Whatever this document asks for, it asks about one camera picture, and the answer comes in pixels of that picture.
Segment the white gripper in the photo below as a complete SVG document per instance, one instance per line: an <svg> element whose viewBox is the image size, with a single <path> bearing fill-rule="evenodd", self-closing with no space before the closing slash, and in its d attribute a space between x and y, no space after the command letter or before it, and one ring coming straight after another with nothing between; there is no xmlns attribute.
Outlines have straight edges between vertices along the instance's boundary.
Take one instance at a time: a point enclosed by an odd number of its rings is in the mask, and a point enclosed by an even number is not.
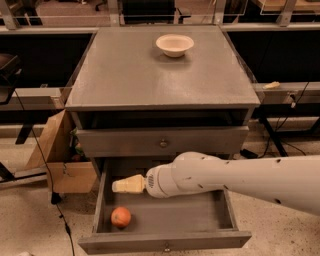
<svg viewBox="0 0 320 256"><path fill-rule="evenodd" d="M138 174L114 181L112 183L112 191L114 193L140 194L145 189L145 180L146 190L152 197L169 198L177 192L177 186L172 178L169 165L151 168L147 172L146 178Z"/></svg>

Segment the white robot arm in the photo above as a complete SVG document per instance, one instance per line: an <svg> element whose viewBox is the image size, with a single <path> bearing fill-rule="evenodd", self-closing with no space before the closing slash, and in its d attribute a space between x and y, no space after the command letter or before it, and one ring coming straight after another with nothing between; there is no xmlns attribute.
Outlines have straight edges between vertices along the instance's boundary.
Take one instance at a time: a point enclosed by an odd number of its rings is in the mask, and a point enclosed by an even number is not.
<svg viewBox="0 0 320 256"><path fill-rule="evenodd" d="M222 160L186 152L144 176L112 183L115 193L147 192L155 198L222 189L319 216L320 156Z"/></svg>

